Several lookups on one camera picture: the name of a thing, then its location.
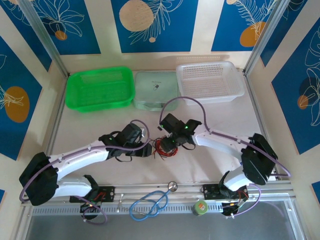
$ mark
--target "white wall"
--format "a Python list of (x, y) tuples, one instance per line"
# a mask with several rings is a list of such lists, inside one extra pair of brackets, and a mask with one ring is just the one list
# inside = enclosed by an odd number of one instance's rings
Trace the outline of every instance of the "white wall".
[(121, 53), (110, 0), (84, 0), (101, 54), (61, 56), (69, 72), (128, 66), (138, 70), (174, 70), (186, 63), (231, 61), (243, 68), (251, 51), (211, 52), (226, 0), (199, 0), (190, 52)]
[(0, 22), (1, 37), (42, 86), (17, 161), (0, 154), (0, 189), (5, 190), (0, 206), (0, 240), (8, 240), (21, 205), (19, 194), (22, 186), (19, 176), (31, 157), (45, 150), (49, 137), (47, 128), (51, 118), (55, 117), (52, 111), (57, 105), (56, 100), (60, 100), (57, 95), (61, 93), (65, 81), (54, 63), (49, 73), (45, 70), (1, 7)]
[(312, 240), (320, 239), (320, 205), (312, 183), (320, 180), (320, 145), (299, 155), (271, 82), (320, 17), (319, 0), (308, 0), (270, 62), (259, 60), (250, 79), (271, 145), (291, 172), (291, 182)]

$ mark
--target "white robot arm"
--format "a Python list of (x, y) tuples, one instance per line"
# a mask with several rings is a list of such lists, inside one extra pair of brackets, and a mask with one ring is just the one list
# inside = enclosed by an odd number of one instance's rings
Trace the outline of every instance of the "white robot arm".
[(266, 155), (275, 160), (278, 158), (266, 139), (257, 133), (244, 137), (208, 131), (200, 121), (190, 119), (184, 123), (170, 113), (160, 122), (160, 126), (169, 133), (160, 144), (165, 152), (188, 143), (216, 149), (239, 160), (241, 166), (226, 172), (220, 183), (220, 191), (226, 196), (251, 183), (265, 185), (275, 167), (275, 162)]
[(130, 158), (150, 156), (152, 146), (148, 143), (149, 133), (145, 143), (140, 141), (141, 137), (141, 128), (131, 122), (122, 131), (103, 135), (93, 143), (70, 152), (50, 156), (43, 152), (37, 153), (19, 178), (23, 186), (20, 200), (26, 201), (23, 199), (26, 192), (34, 206), (63, 196), (80, 196), (91, 201), (100, 191), (95, 180), (90, 175), (80, 178), (66, 176), (87, 165), (113, 157), (119, 161), (117, 157), (121, 154)]

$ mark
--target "leaf illustration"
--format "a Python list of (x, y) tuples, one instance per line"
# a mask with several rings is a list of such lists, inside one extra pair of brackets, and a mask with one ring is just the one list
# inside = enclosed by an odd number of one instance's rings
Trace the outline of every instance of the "leaf illustration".
[(162, 31), (166, 30), (166, 25), (171, 24), (169, 13), (176, 10), (184, 0), (179, 0), (178, 4), (173, 7), (175, 1), (177, 0), (149, 0), (146, 2), (153, 13), (153, 23), (146, 30), (132, 32), (129, 36), (133, 39), (131, 45), (141, 39), (144, 42), (150, 38), (156, 39)]
[(39, 2), (44, 4), (43, 9), (46, 10), (44, 11), (45, 13), (48, 13), (54, 19), (58, 19), (58, 9), (56, 9), (55, 5), (51, 1), (40, 0)]
[(65, 22), (64, 24), (67, 32), (77, 34), (79, 37), (82, 37), (82, 31), (76, 24), (71, 22)]
[(3, 54), (0, 55), (0, 69), (2, 69), (2, 67), (5, 65), (6, 58), (7, 58), (6, 55), (3, 55)]
[(299, 0), (299, 1), (291, 0), (287, 8), (290, 9), (291, 11), (298, 11), (302, 7), (304, 2), (305, 0)]
[(32, 5), (40, 18), (47, 18), (52, 21), (57, 19), (58, 11), (57, 11), (57, 14), (52, 15), (51, 12), (54, 12), (54, 11), (48, 10), (47, 8), (48, 4), (46, 3), (45, 0), (34, 0), (32, 1)]
[(85, 15), (79, 14), (76, 11), (68, 10), (65, 11), (61, 17), (61, 21), (78, 24), (81, 23), (85, 18)]
[(320, 65), (320, 54), (316, 54), (315, 52), (312, 52), (310, 49), (308, 49), (304, 64), (307, 67), (317, 67)]
[(320, 102), (319, 98), (311, 107), (311, 126), (315, 127), (320, 124)]
[(260, 16), (260, 11), (255, 0), (237, 0), (234, 4), (238, 7), (240, 16), (245, 19), (249, 26), (259, 22), (257, 18)]
[(20, 7), (12, 2), (10, 2), (9, 0), (2, 0), (2, 2), (4, 3), (4, 5), (10, 10), (10, 12), (12, 13), (12, 15), (22, 21), (24, 24), (30, 26), (28, 20), (26, 19), (24, 13), (21, 11)]
[(259, 22), (265, 20), (265, 18), (272, 12), (272, 10), (275, 8), (278, 0), (270, 0), (269, 4), (267, 4), (266, 0), (264, 0), (264, 3), (262, 7), (260, 8), (260, 19)]
[(68, 0), (55, 0), (54, 5), (56, 6), (60, 16), (64, 14), (65, 11), (68, 11), (70, 8), (70, 3)]
[(282, 17), (284, 17), (285, 20), (288, 20), (288, 17), (289, 17), (289, 9), (288, 8), (286, 8), (284, 10), (284, 13), (282, 14)]

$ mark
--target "black mounting plate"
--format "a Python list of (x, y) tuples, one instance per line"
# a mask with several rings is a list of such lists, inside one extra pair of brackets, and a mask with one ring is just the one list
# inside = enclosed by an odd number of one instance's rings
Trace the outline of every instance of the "black mounting plate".
[[(115, 187), (114, 186), (99, 186), (97, 195), (94, 199), (88, 199), (95, 203), (113, 203), (115, 197)], [(75, 196), (70, 196), (70, 203), (84, 203), (84, 201), (76, 198)]]
[(204, 184), (202, 186), (201, 191), (203, 192), (205, 200), (225, 200), (225, 199), (238, 200), (240, 198), (239, 192), (241, 194), (242, 199), (245, 197), (244, 193), (248, 192), (247, 187), (242, 186), (237, 191), (235, 191), (231, 197), (227, 197), (227, 196), (220, 193), (220, 188), (219, 188), (218, 184)]

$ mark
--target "wire bundle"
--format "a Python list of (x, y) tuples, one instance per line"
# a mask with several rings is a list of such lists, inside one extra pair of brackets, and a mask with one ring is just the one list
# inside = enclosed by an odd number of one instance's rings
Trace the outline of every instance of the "wire bundle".
[[(242, 191), (242, 190), (238, 190), (237, 191), (237, 193), (238, 193), (238, 195), (239, 195), (239, 200), (238, 200), (238, 203), (237, 204), (239, 204), (240, 202), (241, 202), (241, 194), (243, 194), (246, 198), (247, 198), (247, 200), (249, 199), (249, 195), (247, 194), (247, 193), (245, 193), (244, 191)], [(235, 205), (235, 203), (234, 202), (231, 202), (230, 204), (227, 204), (227, 205), (225, 205), (225, 206), (223, 206), (222, 208), (223, 209), (225, 209), (225, 208), (229, 208), (229, 207), (232, 207), (232, 206), (234, 206)]]
[(176, 155), (178, 153), (178, 147), (175, 147), (174, 149), (172, 149), (169, 152), (165, 152), (163, 150), (163, 148), (161, 147), (162, 139), (164, 139), (164, 136), (163, 137), (158, 137), (155, 140), (151, 140), (152, 146), (154, 147), (154, 151), (152, 153), (154, 158), (156, 158), (156, 153), (159, 154), (159, 156), (160, 156), (160, 158), (162, 160), (164, 160), (164, 158), (169, 158), (169, 157), (172, 157), (172, 156)]

